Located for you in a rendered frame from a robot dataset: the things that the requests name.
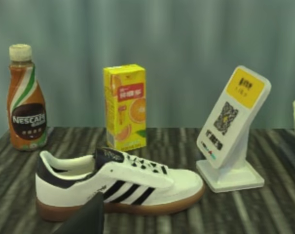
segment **bottle cap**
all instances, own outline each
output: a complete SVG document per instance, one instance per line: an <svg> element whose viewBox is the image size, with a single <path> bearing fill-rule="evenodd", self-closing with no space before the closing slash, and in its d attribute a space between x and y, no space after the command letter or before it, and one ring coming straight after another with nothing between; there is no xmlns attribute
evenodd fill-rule
<svg viewBox="0 0 295 234"><path fill-rule="evenodd" d="M9 47L11 61L24 62L32 59L32 48L27 44L15 44Z"/></svg>

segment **adidas sneaker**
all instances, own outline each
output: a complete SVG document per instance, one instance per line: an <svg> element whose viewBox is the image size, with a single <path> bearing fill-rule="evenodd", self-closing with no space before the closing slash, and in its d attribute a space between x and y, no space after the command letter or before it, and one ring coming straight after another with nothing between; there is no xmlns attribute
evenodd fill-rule
<svg viewBox="0 0 295 234"><path fill-rule="evenodd" d="M64 221L96 193L107 213L167 215L196 203L204 193L201 177L110 148L93 155L58 159L42 151L37 165L39 215Z"/></svg>

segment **gray-green curtain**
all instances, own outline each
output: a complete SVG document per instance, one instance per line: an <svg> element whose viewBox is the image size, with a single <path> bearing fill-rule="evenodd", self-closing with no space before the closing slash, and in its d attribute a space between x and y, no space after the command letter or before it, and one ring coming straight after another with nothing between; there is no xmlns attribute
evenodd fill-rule
<svg viewBox="0 0 295 234"><path fill-rule="evenodd" d="M272 83L253 127L293 125L295 0L0 0L0 136L13 43L52 126L104 126L102 68L127 63L147 70L148 127L201 127L239 64Z"/></svg>

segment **shoelace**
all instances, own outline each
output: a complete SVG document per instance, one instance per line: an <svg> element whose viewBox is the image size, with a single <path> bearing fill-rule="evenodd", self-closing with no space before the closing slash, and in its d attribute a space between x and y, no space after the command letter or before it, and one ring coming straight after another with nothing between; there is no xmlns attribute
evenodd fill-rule
<svg viewBox="0 0 295 234"><path fill-rule="evenodd" d="M150 169L153 173L162 172L167 175L166 167L160 163L143 159L135 155L127 155L127 159L131 162L133 167L140 167L142 170Z"/></svg>

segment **yellow label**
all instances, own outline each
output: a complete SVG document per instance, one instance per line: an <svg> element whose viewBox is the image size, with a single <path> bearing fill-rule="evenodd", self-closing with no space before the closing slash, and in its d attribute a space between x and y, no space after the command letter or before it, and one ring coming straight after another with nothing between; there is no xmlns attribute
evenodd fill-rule
<svg viewBox="0 0 295 234"><path fill-rule="evenodd" d="M234 73L226 91L240 104L251 109L263 88L263 81L239 68Z"/></svg>
<svg viewBox="0 0 295 234"><path fill-rule="evenodd" d="M145 69L104 68L104 94L108 145L120 151L146 146Z"/></svg>

